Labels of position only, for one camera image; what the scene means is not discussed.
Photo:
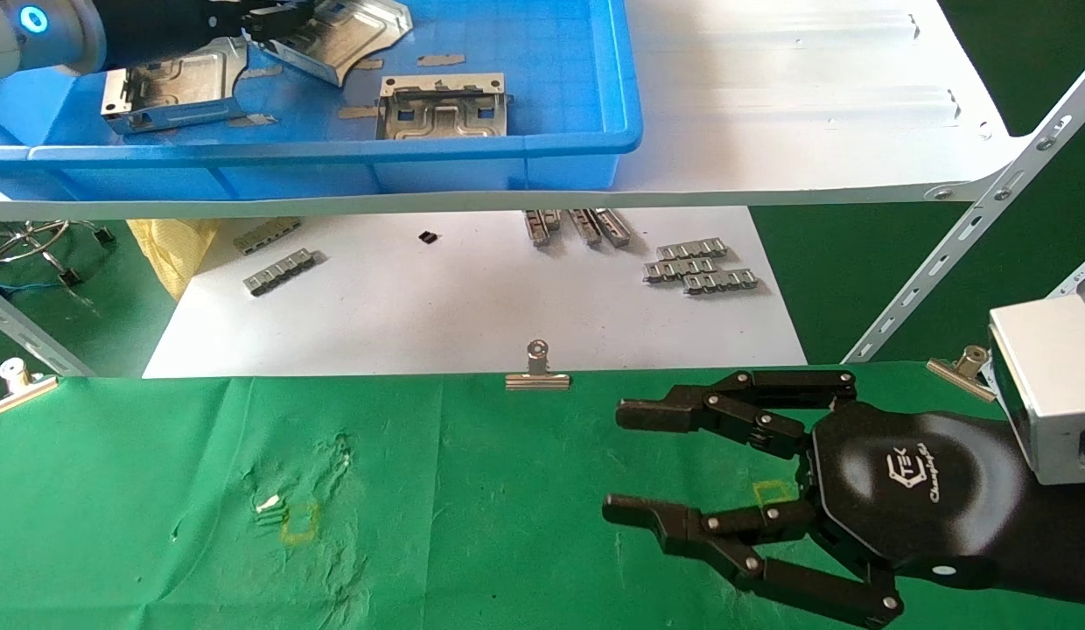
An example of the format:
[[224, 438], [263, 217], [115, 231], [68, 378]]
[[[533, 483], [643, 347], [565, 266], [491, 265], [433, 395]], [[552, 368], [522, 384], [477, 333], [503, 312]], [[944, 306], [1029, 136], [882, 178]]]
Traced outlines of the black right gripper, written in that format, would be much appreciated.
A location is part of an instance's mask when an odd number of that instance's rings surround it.
[[[675, 384], [659, 400], [623, 399], [616, 424], [709, 430], [790, 461], [807, 450], [809, 430], [783, 410], [834, 410], [856, 398], [856, 378], [845, 370], [742, 370], [709, 386]], [[875, 407], [842, 407], [815, 423], [810, 479], [820, 517], [806, 500], [706, 514], [615, 493], [603, 499], [602, 515], [649, 530], [663, 554], [706, 563], [742, 592], [884, 629], [904, 610], [892, 573], [955, 589], [995, 586], [1013, 548], [1003, 538], [1033, 487], [1003, 420]], [[760, 554], [761, 545], [817, 530], [820, 545], [858, 578]]]

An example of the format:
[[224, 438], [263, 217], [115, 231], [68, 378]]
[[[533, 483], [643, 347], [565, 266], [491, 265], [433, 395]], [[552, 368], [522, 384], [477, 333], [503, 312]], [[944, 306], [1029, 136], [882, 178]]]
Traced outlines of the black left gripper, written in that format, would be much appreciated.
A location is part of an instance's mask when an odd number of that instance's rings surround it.
[[212, 39], [283, 39], [312, 20], [315, 1], [154, 1], [154, 60], [174, 59]]

